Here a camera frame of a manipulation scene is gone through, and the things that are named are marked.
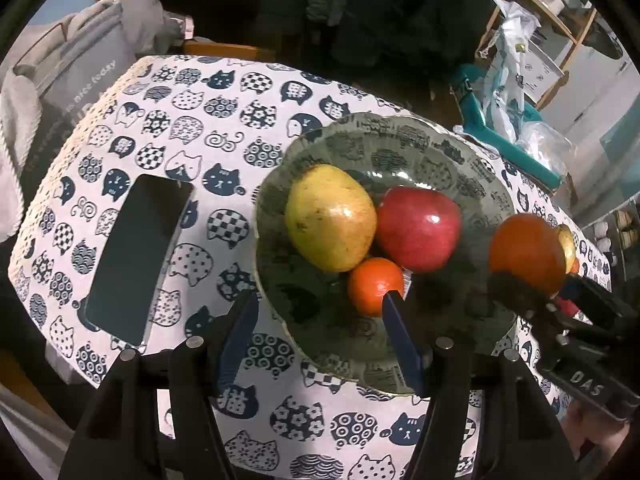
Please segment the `person's right hand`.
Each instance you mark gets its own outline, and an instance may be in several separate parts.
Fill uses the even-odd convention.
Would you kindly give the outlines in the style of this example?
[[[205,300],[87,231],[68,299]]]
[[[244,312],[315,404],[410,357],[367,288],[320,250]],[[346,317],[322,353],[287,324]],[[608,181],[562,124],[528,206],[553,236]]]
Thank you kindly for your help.
[[[620,422],[579,400],[570,404],[565,419],[565,433],[574,457],[579,457],[580,449],[589,441],[600,448],[605,463],[620,448],[629,429],[629,422]]]

